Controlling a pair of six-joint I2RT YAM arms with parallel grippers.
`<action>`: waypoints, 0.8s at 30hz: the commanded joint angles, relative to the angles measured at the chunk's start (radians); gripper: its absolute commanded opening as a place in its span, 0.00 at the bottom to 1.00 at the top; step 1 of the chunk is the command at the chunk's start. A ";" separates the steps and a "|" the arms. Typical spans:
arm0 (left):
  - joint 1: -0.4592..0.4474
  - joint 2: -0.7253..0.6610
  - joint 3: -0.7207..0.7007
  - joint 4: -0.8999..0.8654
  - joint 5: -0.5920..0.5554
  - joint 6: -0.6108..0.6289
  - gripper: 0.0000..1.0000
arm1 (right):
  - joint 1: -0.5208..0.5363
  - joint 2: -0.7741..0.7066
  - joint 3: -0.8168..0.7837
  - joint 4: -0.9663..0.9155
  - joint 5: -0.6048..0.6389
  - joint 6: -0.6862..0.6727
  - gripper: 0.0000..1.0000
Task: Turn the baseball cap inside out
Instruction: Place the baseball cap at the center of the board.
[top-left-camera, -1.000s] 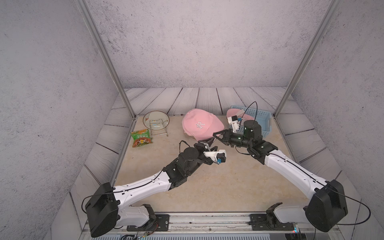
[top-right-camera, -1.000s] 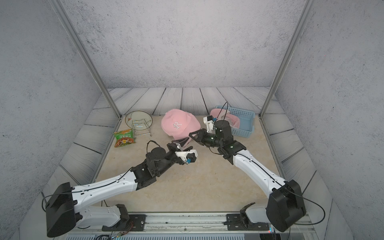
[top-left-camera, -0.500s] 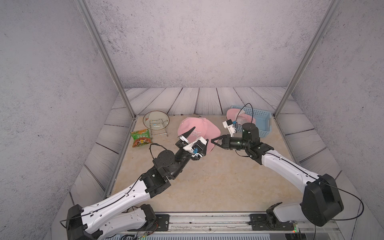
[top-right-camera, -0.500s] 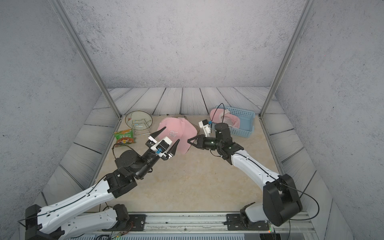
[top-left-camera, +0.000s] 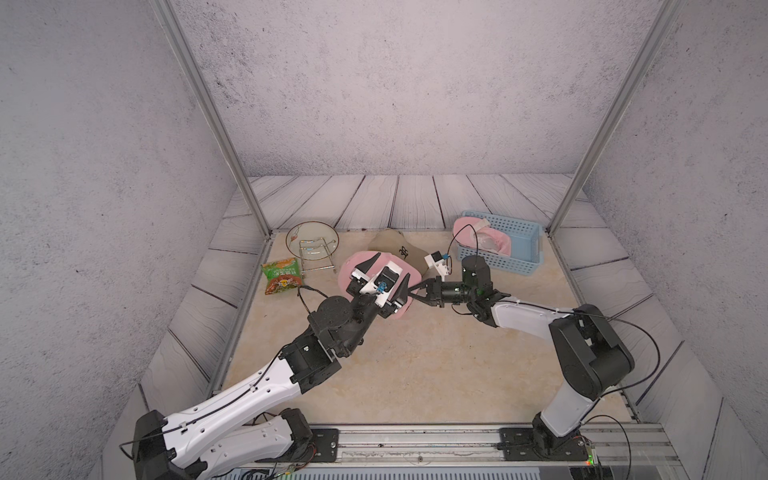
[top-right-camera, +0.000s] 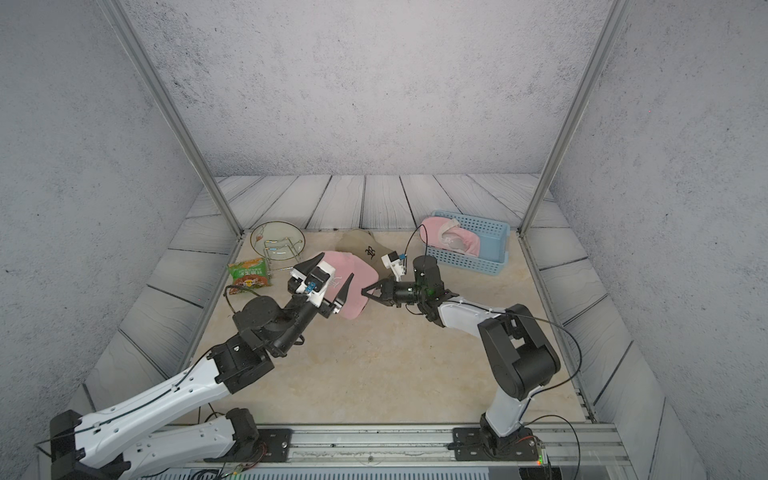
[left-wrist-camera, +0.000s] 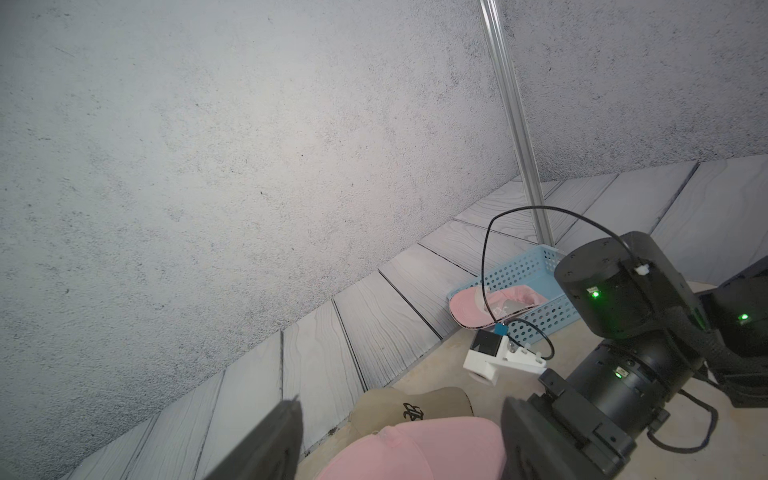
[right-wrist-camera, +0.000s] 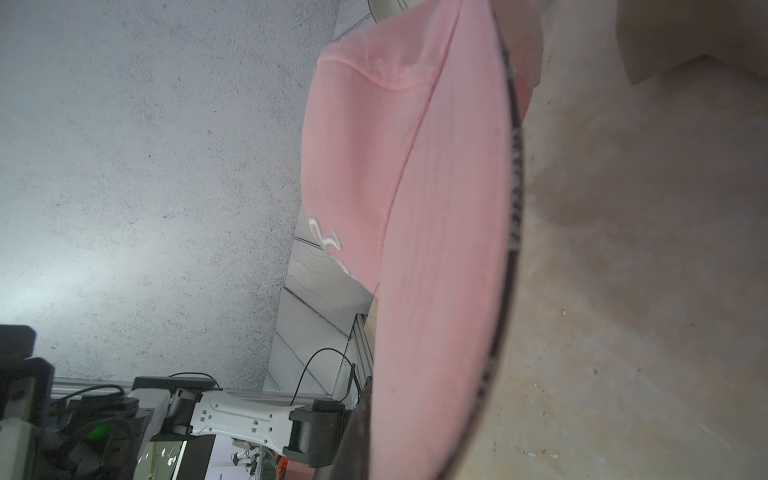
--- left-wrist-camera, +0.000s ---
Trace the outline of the beige baseball cap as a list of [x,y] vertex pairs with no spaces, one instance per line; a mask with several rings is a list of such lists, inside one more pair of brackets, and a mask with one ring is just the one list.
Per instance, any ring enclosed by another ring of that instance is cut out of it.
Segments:
[[351,411],[349,423],[361,438],[401,423],[473,415],[469,397],[458,387],[421,394],[388,387],[364,393]]

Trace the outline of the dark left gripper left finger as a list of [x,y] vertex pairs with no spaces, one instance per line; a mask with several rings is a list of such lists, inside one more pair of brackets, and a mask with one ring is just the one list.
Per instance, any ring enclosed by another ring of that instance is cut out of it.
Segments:
[[295,478],[302,454],[303,412],[297,397],[281,400],[206,479]]

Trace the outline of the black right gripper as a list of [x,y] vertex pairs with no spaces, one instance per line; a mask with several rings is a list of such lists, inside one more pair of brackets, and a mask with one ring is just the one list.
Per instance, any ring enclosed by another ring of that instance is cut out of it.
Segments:
[[555,279],[600,343],[562,377],[539,378],[540,398],[591,462],[627,462],[639,435],[677,454],[655,436],[669,417],[665,406],[704,376],[720,335],[682,275],[646,233],[585,244],[560,261]]

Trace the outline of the pink baseball cap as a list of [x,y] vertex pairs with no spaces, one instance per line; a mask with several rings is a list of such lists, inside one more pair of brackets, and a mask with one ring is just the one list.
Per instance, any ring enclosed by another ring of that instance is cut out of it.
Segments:
[[547,299],[526,285],[491,292],[480,286],[459,291],[448,302],[454,320],[467,329],[482,329],[497,321],[522,315],[547,302]]
[[337,454],[320,479],[499,479],[506,464],[498,425],[478,417],[387,426]]

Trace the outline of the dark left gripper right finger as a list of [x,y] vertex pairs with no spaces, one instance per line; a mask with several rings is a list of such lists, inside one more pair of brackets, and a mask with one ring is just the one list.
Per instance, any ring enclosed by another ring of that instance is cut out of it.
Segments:
[[506,453],[502,479],[606,478],[538,397],[506,398],[500,427]]

